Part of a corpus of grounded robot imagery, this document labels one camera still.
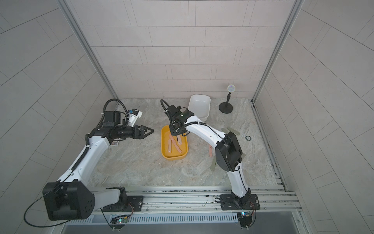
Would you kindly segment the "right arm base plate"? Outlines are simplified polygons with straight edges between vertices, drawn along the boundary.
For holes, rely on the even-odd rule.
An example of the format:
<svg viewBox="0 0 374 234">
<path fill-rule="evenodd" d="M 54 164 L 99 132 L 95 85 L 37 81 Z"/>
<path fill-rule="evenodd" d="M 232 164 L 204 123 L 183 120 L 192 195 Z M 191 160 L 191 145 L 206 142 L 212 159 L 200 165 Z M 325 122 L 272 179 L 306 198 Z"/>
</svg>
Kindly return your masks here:
<svg viewBox="0 0 374 234">
<path fill-rule="evenodd" d="M 215 202 L 221 205 L 223 211 L 237 211 L 237 210 L 260 210 L 260 203 L 256 194 L 245 195 L 239 198 L 234 194 L 220 195 L 215 198 Z"/>
</svg>

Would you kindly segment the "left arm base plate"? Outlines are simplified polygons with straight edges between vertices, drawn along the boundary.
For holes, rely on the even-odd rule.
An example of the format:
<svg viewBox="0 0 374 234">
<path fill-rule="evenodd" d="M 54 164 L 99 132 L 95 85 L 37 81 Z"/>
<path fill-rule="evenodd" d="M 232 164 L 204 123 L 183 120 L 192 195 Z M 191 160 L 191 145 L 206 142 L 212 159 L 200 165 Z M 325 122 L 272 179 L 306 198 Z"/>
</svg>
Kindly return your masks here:
<svg viewBox="0 0 374 234">
<path fill-rule="evenodd" d="M 143 205 L 143 196 L 127 196 L 119 202 L 102 208 L 103 212 L 140 212 Z"/>
</svg>

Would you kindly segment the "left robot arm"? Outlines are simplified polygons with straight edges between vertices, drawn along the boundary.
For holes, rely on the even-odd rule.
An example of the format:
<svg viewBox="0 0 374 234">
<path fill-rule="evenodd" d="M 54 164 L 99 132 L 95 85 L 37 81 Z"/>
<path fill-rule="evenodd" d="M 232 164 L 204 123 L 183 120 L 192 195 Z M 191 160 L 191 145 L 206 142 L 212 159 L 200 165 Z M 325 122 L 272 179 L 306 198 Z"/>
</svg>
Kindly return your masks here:
<svg viewBox="0 0 374 234">
<path fill-rule="evenodd" d="M 85 135 L 85 146 L 74 163 L 56 181 L 49 182 L 42 191 L 47 214 L 50 220 L 58 221 L 60 225 L 71 220 L 86 219 L 94 210 L 119 205 L 127 207 L 126 190 L 114 187 L 102 192 L 92 192 L 87 188 L 93 169 L 99 159 L 107 151 L 111 143 L 124 141 L 127 138 L 144 139 L 154 130 L 135 124 L 141 116 L 138 110 L 107 111 L 109 103 L 119 99 L 109 99 L 102 110 L 99 124 Z"/>
</svg>

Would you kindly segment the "yellow plastic storage box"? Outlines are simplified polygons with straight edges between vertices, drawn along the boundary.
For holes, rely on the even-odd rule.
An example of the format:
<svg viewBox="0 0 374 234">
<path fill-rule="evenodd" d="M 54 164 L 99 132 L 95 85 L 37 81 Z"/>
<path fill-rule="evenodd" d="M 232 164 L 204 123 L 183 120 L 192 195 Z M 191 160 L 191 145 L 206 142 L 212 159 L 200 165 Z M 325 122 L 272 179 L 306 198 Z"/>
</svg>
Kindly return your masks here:
<svg viewBox="0 0 374 234">
<path fill-rule="evenodd" d="M 186 136 L 172 136 L 169 126 L 164 126 L 161 130 L 161 153 L 167 160 L 181 160 L 187 156 L 189 151 Z"/>
</svg>

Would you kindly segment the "long pink ceramic knife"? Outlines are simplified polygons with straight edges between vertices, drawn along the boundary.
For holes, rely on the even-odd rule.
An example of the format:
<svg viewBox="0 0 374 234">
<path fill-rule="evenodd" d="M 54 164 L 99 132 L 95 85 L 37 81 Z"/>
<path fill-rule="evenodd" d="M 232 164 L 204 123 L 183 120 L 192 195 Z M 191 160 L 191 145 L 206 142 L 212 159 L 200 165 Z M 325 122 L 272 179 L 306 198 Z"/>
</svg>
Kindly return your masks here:
<svg viewBox="0 0 374 234">
<path fill-rule="evenodd" d="M 174 137 L 173 137 L 171 134 L 169 134 L 169 138 L 171 139 L 172 144 L 174 145 L 174 147 L 176 148 L 176 150 L 177 150 L 179 153 L 182 153 L 182 150 L 179 148 L 179 146 L 177 145 L 177 143 L 176 143 Z"/>
</svg>

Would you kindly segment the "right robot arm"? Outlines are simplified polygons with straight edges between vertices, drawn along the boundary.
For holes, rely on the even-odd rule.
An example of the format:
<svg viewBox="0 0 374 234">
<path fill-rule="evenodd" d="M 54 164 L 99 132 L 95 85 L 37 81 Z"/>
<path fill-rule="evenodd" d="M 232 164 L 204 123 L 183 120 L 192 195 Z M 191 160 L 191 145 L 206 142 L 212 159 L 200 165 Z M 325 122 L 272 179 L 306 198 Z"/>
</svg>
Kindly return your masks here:
<svg viewBox="0 0 374 234">
<path fill-rule="evenodd" d="M 170 121 L 170 133 L 173 136 L 194 133 L 214 148 L 217 165 L 228 174 L 234 202 L 238 207 L 247 204 L 251 191 L 243 175 L 243 151 L 236 135 L 214 129 L 188 109 L 182 112 L 180 106 L 169 105 L 163 99 L 160 103 Z"/>
</svg>

